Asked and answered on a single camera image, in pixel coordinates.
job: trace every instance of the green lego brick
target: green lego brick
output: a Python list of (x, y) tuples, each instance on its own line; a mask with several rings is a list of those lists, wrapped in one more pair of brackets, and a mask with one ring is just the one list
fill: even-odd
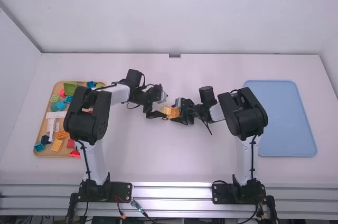
[(49, 101), (56, 102), (56, 101), (59, 101), (59, 100), (60, 100), (59, 96), (53, 95)]
[(76, 82), (65, 82), (63, 84), (64, 94), (66, 96), (73, 96), (78, 84)]
[(103, 86), (104, 86), (104, 84), (102, 84), (102, 83), (96, 83), (96, 85), (95, 85), (96, 88), (100, 88), (100, 87), (103, 87)]

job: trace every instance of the orange lego brick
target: orange lego brick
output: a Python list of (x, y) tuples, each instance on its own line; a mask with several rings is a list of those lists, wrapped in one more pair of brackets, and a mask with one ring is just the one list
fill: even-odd
[(63, 141), (56, 139), (51, 147), (52, 151), (58, 152), (62, 148)]
[(55, 132), (55, 139), (62, 139), (66, 137), (69, 137), (69, 133), (67, 133), (65, 130)]

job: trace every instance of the light blue mat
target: light blue mat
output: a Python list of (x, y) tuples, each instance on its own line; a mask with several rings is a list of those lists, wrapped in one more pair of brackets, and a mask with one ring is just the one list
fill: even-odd
[(245, 83), (268, 114), (260, 156), (315, 156), (317, 148), (301, 97), (292, 81), (249, 80)]

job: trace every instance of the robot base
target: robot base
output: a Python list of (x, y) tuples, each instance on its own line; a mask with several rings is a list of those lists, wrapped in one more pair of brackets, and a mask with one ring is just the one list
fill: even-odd
[(111, 182), (108, 174), (103, 185), (95, 181), (82, 181), (78, 193), (78, 202), (119, 202), (129, 203), (132, 200), (131, 183)]
[(256, 179), (240, 186), (234, 175), (233, 183), (214, 183), (212, 185), (212, 202), (214, 204), (257, 204), (266, 203), (265, 186)]

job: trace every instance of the red lego brick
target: red lego brick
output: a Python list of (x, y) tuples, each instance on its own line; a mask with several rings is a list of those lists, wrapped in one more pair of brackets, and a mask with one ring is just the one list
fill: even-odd
[(59, 96), (61, 96), (62, 98), (65, 98), (64, 89), (60, 90)]
[(67, 141), (67, 148), (75, 148), (75, 141), (72, 139), (69, 139)]
[(70, 152), (69, 156), (70, 157), (75, 157), (75, 158), (81, 158), (79, 151), (76, 151), (76, 150)]

